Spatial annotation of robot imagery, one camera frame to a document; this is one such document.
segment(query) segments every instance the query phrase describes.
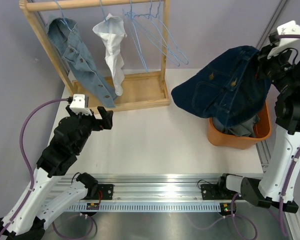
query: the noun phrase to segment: gray cloth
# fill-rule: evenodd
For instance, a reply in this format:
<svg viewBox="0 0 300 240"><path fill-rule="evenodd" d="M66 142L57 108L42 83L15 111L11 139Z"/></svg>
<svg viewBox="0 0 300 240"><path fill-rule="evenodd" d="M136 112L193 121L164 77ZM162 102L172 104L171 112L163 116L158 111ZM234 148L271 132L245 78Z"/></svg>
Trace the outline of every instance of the gray cloth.
<svg viewBox="0 0 300 240"><path fill-rule="evenodd" d="M229 134L229 135L235 135L238 137L252 137L255 138L255 132L254 132L254 125L257 124L260 121L260 118L258 115L255 115L254 117L250 118L248 121L245 121L239 125L225 128L224 125L222 125L221 122L216 117L212 118L212 123L219 132L223 134Z"/></svg>
<svg viewBox="0 0 300 240"><path fill-rule="evenodd" d="M114 100L118 97L115 89L98 72L91 53L80 37L77 22L68 18L65 21L71 31L61 17L50 18L46 26L48 38L69 64L78 82L105 107L115 108Z"/></svg>

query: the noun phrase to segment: white table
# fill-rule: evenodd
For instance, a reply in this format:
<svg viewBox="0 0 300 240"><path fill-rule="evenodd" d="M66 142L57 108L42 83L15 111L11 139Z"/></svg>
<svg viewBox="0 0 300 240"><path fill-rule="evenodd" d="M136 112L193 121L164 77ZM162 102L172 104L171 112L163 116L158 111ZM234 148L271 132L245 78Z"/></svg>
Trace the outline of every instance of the white table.
<svg viewBox="0 0 300 240"><path fill-rule="evenodd" d="M197 72L167 69L168 89ZM64 89L62 97L68 96ZM62 102L53 129L68 116L65 107ZM112 130L93 132L67 173L76 172L173 176L259 175L263 170L255 146L246 150L213 146L207 139L207 120L178 108L172 100L170 106L115 112Z"/></svg>

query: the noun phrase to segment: wooden base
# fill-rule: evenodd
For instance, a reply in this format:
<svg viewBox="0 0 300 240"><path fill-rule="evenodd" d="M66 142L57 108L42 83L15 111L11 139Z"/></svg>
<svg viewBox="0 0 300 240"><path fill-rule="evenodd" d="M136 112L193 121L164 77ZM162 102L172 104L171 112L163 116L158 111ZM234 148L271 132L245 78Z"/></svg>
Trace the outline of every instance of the wooden base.
<svg viewBox="0 0 300 240"><path fill-rule="evenodd" d="M113 86L111 77L106 77L105 80ZM122 82L122 96L114 101L115 108L107 108L107 110L118 112L170 105L166 82L164 81L163 87L160 87L160 80L160 71L126 75ZM97 113L97 107L102 106L101 102L84 89L78 81L74 81L73 85L75 93L89 96L88 107Z"/></svg>

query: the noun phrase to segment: orange bin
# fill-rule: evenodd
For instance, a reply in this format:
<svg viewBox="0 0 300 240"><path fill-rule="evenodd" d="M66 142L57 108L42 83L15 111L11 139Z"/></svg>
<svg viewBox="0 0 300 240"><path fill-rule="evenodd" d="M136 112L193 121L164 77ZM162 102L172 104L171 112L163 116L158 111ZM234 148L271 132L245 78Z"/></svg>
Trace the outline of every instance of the orange bin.
<svg viewBox="0 0 300 240"><path fill-rule="evenodd" d="M236 149L248 149L256 143L270 137L272 125L268 105L265 103L263 109L258 113L260 121L254 125L254 133L256 137L234 136L219 132L212 123L212 119L208 119L207 137L211 144L215 146L226 146Z"/></svg>

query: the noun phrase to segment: perforated metal strip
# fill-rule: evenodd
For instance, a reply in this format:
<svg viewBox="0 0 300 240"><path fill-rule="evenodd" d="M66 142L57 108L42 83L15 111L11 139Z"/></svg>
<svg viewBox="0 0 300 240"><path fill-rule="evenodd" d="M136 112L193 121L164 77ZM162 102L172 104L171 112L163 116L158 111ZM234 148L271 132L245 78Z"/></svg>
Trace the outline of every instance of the perforated metal strip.
<svg viewBox="0 0 300 240"><path fill-rule="evenodd" d="M220 204L215 202L204 203L135 203L135 202L103 202L99 210L87 209L87 202L77 202L69 207L66 212L117 212L117 213L211 213L220 212Z"/></svg>

